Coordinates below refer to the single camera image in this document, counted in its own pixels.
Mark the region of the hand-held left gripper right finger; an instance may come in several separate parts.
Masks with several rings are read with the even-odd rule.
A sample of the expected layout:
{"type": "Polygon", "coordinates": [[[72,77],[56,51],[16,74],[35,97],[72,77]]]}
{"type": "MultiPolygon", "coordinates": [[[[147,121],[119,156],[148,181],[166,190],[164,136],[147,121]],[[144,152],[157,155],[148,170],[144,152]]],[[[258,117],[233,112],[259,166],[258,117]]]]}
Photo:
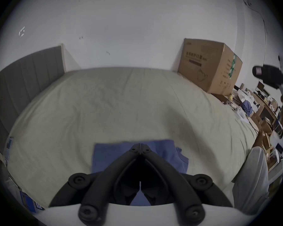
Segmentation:
{"type": "Polygon", "coordinates": [[[225,194],[205,174],[178,172],[141,144],[141,191],[151,206],[173,203],[180,225],[199,225],[206,216],[203,204],[233,208],[225,194]]]}

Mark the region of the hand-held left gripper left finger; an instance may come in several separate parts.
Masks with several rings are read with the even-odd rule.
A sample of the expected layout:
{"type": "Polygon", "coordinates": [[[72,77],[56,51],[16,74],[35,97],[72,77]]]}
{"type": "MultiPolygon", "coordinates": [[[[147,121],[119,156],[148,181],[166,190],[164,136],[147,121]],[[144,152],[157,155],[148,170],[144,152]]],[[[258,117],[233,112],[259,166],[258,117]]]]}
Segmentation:
{"type": "Polygon", "coordinates": [[[57,192],[49,208],[80,204],[79,220],[85,225],[103,225],[110,202],[130,205],[140,190],[136,175],[128,176],[139,161],[141,144],[134,144],[105,170],[75,173],[57,192]]]}

